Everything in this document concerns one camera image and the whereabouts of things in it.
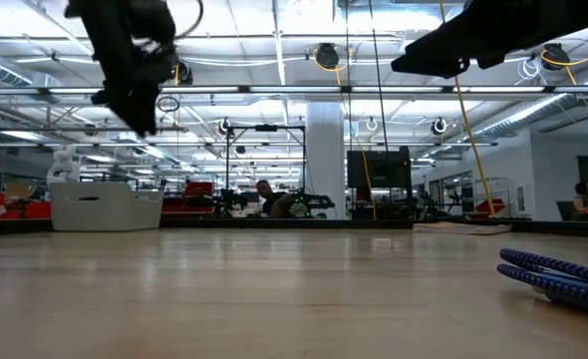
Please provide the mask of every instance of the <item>white column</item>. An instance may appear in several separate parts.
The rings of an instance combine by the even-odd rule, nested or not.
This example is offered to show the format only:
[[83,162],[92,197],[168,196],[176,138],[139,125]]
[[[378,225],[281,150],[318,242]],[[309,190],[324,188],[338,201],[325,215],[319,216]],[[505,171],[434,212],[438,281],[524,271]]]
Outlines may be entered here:
[[328,219],[345,219],[345,149],[343,111],[340,103],[307,104],[306,187],[328,195],[334,209],[322,210]]

